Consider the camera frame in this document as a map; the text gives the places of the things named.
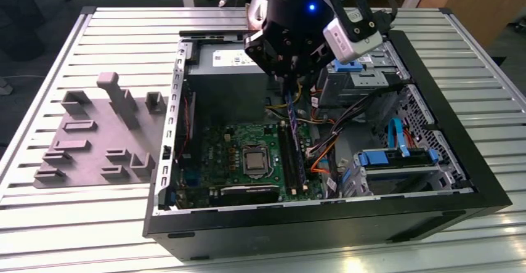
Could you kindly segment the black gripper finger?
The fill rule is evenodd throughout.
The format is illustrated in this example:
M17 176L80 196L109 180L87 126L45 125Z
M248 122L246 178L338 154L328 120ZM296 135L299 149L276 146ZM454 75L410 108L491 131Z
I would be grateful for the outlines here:
M298 77L319 73L330 61L331 49L326 40L304 38L299 45Z
M294 81L292 54L283 42L268 40L263 31L244 37L244 52L268 76Z

